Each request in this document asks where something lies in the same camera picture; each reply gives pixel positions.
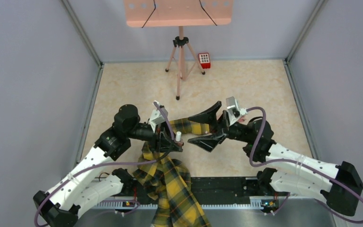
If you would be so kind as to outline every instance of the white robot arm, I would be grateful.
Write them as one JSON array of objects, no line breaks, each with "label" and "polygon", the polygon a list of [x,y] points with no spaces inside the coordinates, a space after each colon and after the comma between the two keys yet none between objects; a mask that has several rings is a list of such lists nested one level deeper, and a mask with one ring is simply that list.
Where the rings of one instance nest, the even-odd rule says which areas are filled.
[{"label": "white robot arm", "polygon": [[157,101],[155,104],[161,111],[154,110],[152,119],[144,123],[140,123],[137,107],[122,106],[115,115],[112,126],[101,134],[82,161],[54,187],[34,195],[39,215],[48,225],[73,226],[87,210],[129,188],[129,180],[133,180],[129,174],[122,174],[121,171],[125,171],[123,169],[114,170],[99,183],[90,183],[106,166],[130,148],[130,138],[148,142],[152,149],[158,148],[159,153],[182,151],[182,144],[171,138],[169,134],[173,131],[167,128],[166,116],[161,114],[167,115],[167,111]]},{"label": "white robot arm", "polygon": [[234,97],[228,98],[226,103],[227,110],[223,110],[218,119],[216,112],[222,105],[220,101],[189,117],[190,121],[209,124],[212,133],[189,139],[189,143],[211,152],[225,139],[246,142],[243,150],[250,157],[251,165],[267,166],[257,174],[265,194],[291,192],[324,202],[340,214],[355,214],[363,183],[352,164],[325,163],[293,152],[272,140],[274,133],[264,117],[253,118],[247,125],[238,122],[248,111],[261,108],[241,109]]}]

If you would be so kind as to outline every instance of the gray wall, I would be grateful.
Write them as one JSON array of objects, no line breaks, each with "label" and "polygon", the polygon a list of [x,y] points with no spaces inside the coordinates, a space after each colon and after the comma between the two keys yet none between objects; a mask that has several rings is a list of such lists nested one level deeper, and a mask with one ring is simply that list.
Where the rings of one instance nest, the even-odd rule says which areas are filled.
[{"label": "gray wall", "polygon": [[[169,59],[176,27],[128,27],[122,0],[70,3],[102,61]],[[212,59],[285,58],[316,3],[235,0],[229,25],[186,27],[184,33],[197,53],[209,52]],[[190,52],[186,58],[192,59]]]},{"label": "gray wall", "polygon": [[363,179],[363,1],[330,0],[292,71],[320,158],[351,162]]},{"label": "gray wall", "polygon": [[74,165],[97,73],[60,1],[0,0],[0,227]]}]

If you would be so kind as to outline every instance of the yellow plaid cloth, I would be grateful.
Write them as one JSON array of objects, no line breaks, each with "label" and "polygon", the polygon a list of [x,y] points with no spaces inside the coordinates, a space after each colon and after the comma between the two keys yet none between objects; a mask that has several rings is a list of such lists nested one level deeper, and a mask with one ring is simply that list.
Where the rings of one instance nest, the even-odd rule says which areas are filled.
[{"label": "yellow plaid cloth", "polygon": [[[209,132],[207,124],[190,122],[187,118],[171,121],[173,130],[183,134],[202,135]],[[163,153],[150,151],[144,143],[139,162],[157,159]],[[200,204],[191,193],[189,170],[177,159],[169,156],[151,165],[141,165],[133,173],[144,186],[148,196],[158,201],[158,209],[152,220],[155,227],[210,227]]]}]

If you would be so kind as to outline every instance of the tripod leg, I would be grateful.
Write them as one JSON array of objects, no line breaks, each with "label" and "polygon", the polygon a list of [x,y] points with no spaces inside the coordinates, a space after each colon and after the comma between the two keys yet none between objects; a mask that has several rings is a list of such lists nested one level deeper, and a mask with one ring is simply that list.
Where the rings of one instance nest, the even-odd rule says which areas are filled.
[{"label": "tripod leg", "polygon": [[169,67],[170,67],[170,64],[172,63],[172,60],[173,60],[173,57],[174,57],[174,52],[176,51],[176,47],[173,48],[172,50],[172,54],[170,55],[170,59],[169,59],[169,62],[168,62],[168,65],[165,69],[166,72],[169,72]]},{"label": "tripod leg", "polygon": [[193,57],[194,57],[194,59],[195,59],[196,63],[198,64],[198,68],[199,68],[199,70],[201,71],[202,75],[205,75],[205,71],[204,71],[204,69],[202,68],[201,64],[199,63],[198,57],[196,56],[196,54],[195,54],[195,52],[194,52],[194,50],[193,50],[192,46],[191,46],[190,44],[187,44],[187,46],[189,47],[191,54],[193,55]]},{"label": "tripod leg", "polygon": [[176,93],[176,100],[180,99],[180,79],[182,76],[182,48],[179,47],[179,66],[177,69],[177,93]]}]

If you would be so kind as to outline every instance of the marble-pattern floor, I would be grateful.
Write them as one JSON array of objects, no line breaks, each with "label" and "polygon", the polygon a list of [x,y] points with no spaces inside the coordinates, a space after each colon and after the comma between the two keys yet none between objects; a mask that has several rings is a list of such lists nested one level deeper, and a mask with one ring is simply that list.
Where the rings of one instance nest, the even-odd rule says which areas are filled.
[{"label": "marble-pattern floor", "polygon": [[[181,98],[176,97],[177,66],[172,63],[165,72],[166,62],[105,64],[88,129],[83,157],[99,135],[108,129],[113,116],[124,104],[137,106],[142,122],[146,121],[157,100],[169,112],[169,119],[188,117],[234,96],[241,107],[261,106],[275,135],[273,139],[293,151],[311,157],[303,126],[294,102],[287,75],[281,60],[212,61],[211,68],[202,75],[194,68],[181,83]],[[247,120],[259,116],[249,113]],[[191,135],[183,135],[186,142]],[[131,148],[118,162],[137,162],[143,142],[132,140]],[[243,152],[245,144],[225,140],[212,153],[185,143],[182,153],[171,153],[181,160],[192,176],[255,176],[262,168],[253,168]],[[131,173],[135,166],[122,166]]]}]

